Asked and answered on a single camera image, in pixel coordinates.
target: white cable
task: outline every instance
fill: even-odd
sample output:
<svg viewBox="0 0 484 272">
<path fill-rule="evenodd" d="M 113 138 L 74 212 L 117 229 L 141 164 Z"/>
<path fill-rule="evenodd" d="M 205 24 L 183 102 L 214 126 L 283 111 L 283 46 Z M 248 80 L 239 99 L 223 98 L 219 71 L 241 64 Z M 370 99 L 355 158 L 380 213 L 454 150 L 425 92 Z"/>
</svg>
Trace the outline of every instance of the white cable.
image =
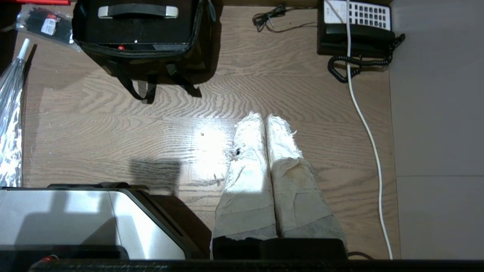
<svg viewBox="0 0 484 272">
<path fill-rule="evenodd" d="M 347 56 L 351 57 L 351 32 L 350 32 L 350 28 L 349 28 L 349 0 L 346 0 L 346 33 L 347 33 L 347 36 L 348 36 Z M 385 227 L 385 222 L 383 221 L 383 207 L 382 207 L 382 204 L 381 204 L 382 191 L 383 191 L 383 181 L 382 181 L 382 178 L 381 178 L 381 165 L 380 165 L 380 159 L 378 158 L 377 146 L 375 145 L 375 140 L 373 139 L 373 135 L 371 134 L 370 128 L 368 127 L 368 124 L 366 123 L 366 120 L 363 117 L 363 114 L 360 110 L 360 107 L 358 106 L 358 103 L 356 102 L 355 94 L 353 92 L 353 84 L 351 83 L 351 69 L 350 69 L 349 63 L 346 63 L 346 74 L 348 76 L 348 87 L 349 87 L 349 93 L 351 94 L 351 99 L 353 100 L 353 104 L 355 105 L 356 111 L 358 112 L 358 115 L 360 116 L 360 118 L 363 122 L 363 125 L 366 129 L 366 132 L 368 133 L 368 136 L 370 137 L 371 146 L 373 147 L 373 153 L 375 153 L 375 159 L 377 161 L 377 169 L 378 169 L 378 213 L 379 213 L 379 216 L 380 216 L 380 224 L 381 224 L 381 229 L 383 230 L 383 236 L 385 237 L 385 242 L 387 244 L 388 256 L 390 257 L 390 260 L 393 260 L 392 247 L 390 245 L 390 240 L 388 239 L 387 228 Z"/>
</svg>

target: label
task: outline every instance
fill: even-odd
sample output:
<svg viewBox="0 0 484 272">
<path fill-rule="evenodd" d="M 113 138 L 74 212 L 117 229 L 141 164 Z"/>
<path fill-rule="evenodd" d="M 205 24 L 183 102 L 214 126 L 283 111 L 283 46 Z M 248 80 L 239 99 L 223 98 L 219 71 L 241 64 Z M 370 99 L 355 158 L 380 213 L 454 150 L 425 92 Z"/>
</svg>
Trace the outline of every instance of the label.
<svg viewBox="0 0 484 272">
<path fill-rule="evenodd" d="M 45 19 L 44 24 L 42 25 L 42 29 L 40 29 L 40 31 L 42 33 L 52 36 L 56 31 L 56 23 L 57 23 L 57 16 L 55 16 L 55 14 L 50 13 L 49 15 L 47 15 L 47 18 Z"/>
<path fill-rule="evenodd" d="M 346 1 L 325 0 L 324 22 L 326 24 L 346 24 Z"/>
</svg>

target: wood grain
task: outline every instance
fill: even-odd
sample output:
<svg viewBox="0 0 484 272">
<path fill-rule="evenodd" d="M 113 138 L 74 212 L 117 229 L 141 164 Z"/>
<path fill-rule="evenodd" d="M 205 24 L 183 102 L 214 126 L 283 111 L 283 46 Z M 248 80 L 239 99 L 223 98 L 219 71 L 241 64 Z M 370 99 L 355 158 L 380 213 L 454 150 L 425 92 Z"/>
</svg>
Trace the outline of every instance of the wood grain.
<svg viewBox="0 0 484 272">
<path fill-rule="evenodd" d="M 349 250 L 387 258 L 378 221 L 375 159 L 346 85 L 316 54 L 316 29 L 258 33 L 263 7 L 222 10 L 215 75 L 202 98 L 159 85 L 153 105 L 131 97 L 85 54 L 30 37 L 38 45 L 26 87 L 24 177 L 51 183 L 125 181 L 175 194 L 213 228 L 234 124 L 250 110 L 286 118 L 347 234 Z M 315 10 L 274 20 L 283 29 L 316 20 Z M 17 46 L 26 35 L 20 33 Z M 354 80 L 384 168 L 384 212 L 394 254 L 399 233 L 388 72 Z"/>
</svg>

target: black cable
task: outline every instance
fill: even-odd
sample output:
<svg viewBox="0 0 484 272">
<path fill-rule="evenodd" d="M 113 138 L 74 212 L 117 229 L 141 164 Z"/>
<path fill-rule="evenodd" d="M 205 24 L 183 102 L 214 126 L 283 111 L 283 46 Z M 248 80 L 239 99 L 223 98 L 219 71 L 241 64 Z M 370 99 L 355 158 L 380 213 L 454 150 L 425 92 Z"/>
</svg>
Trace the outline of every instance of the black cable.
<svg viewBox="0 0 484 272">
<path fill-rule="evenodd" d="M 267 21 L 270 21 L 271 18 L 282 17 L 286 15 L 286 12 L 293 11 L 296 9 L 304 9 L 304 8 L 289 8 L 287 9 L 285 5 L 281 4 L 278 5 L 275 9 L 267 12 L 267 13 L 258 13 L 252 17 L 252 23 L 257 28 L 257 32 L 261 32 L 264 28 L 267 28 L 272 33 L 282 33 L 293 29 L 304 28 L 304 27 L 317 27 L 317 26 L 309 26 L 310 24 L 314 24 L 315 22 L 304 23 L 302 25 L 298 25 L 292 28 L 288 28 L 285 30 L 274 30 L 268 24 Z"/>
<path fill-rule="evenodd" d="M 348 83 L 348 76 L 343 76 L 340 74 L 334 67 L 334 63 L 336 61 L 345 61 L 347 63 L 358 65 L 359 68 L 351 69 L 350 76 L 351 78 L 355 77 L 356 75 L 361 73 L 362 67 L 367 66 L 387 66 L 392 62 L 393 59 L 393 51 L 397 48 L 403 41 L 405 40 L 405 34 L 400 35 L 398 38 L 395 38 L 393 43 L 388 45 L 388 55 L 382 60 L 362 60 L 355 59 L 348 56 L 334 56 L 330 58 L 328 61 L 328 71 L 336 77 L 336 79 L 341 83 Z"/>
<path fill-rule="evenodd" d="M 368 255 L 366 253 L 363 253 L 363 252 L 359 252 L 359 251 L 348 252 L 347 255 L 348 255 L 348 257 L 351 257 L 351 256 L 362 256 L 362 257 L 367 258 L 368 260 L 374 260 L 373 257 L 371 257 L 370 255 Z"/>
</svg>

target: clear plastic umbrella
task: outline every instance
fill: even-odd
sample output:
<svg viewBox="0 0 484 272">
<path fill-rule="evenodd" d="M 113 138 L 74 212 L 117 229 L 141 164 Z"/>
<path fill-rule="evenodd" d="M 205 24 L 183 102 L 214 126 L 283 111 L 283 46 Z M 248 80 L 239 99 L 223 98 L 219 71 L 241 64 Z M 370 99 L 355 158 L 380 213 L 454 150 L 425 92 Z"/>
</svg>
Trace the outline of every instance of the clear plastic umbrella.
<svg viewBox="0 0 484 272">
<path fill-rule="evenodd" d="M 17 58 L 0 77 L 0 187 L 22 186 L 21 95 L 24 87 L 25 39 Z"/>
</svg>

